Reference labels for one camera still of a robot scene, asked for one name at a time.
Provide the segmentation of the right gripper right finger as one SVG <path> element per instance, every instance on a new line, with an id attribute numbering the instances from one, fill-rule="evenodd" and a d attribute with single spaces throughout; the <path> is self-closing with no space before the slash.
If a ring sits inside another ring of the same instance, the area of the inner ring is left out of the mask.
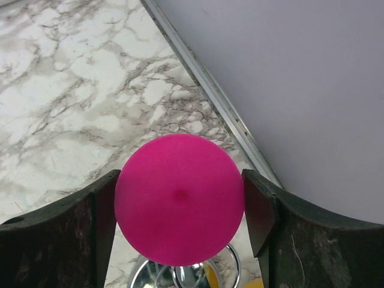
<path id="1" fill-rule="evenodd" d="M 265 287 L 382 287 L 383 226 L 323 209 L 242 171 L 245 217 Z"/>

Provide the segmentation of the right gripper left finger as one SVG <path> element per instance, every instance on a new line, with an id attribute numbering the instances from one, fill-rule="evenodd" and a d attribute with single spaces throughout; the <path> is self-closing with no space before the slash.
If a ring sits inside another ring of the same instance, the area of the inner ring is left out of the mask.
<path id="1" fill-rule="evenodd" d="M 1 287 L 104 287 L 119 174 L 2 223 Z"/>

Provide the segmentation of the pink wine glass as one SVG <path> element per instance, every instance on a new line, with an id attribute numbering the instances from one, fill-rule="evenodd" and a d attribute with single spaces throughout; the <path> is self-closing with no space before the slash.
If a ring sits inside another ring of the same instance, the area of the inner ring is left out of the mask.
<path id="1" fill-rule="evenodd" d="M 115 188 L 115 216 L 128 243 L 151 261 L 188 266 L 218 254 L 245 209 L 235 162 L 212 141 L 158 137 L 126 162 Z"/>

